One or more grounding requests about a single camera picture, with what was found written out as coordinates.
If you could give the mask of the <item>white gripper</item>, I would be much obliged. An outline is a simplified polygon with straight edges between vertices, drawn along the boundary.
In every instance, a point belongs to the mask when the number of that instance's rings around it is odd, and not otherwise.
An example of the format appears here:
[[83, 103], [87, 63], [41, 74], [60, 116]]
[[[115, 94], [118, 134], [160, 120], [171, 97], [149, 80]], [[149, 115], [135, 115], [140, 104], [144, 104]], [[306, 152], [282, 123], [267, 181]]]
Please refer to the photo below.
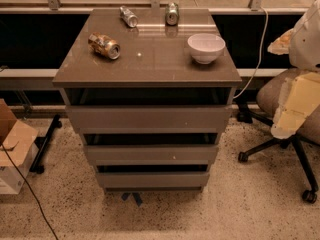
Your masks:
[[[289, 53], [290, 63], [300, 69], [316, 69], [320, 64], [320, 0], [289, 29], [271, 42], [269, 53]], [[286, 78], [280, 89], [278, 108], [273, 117], [271, 134], [278, 139], [294, 135], [320, 105], [320, 75], [315, 72]]]

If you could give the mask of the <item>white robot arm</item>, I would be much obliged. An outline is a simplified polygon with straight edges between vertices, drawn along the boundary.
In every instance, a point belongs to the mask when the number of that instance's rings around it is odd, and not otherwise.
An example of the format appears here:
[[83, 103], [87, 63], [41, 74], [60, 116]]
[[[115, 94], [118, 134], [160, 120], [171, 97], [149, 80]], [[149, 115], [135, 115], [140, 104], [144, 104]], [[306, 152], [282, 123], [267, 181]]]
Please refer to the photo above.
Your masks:
[[286, 78], [282, 84], [271, 133], [278, 139], [287, 139], [320, 104], [320, 74], [315, 72], [320, 63], [320, 0], [313, 2], [293, 29], [272, 42], [268, 51], [288, 54], [292, 66], [310, 71], [293, 80]]

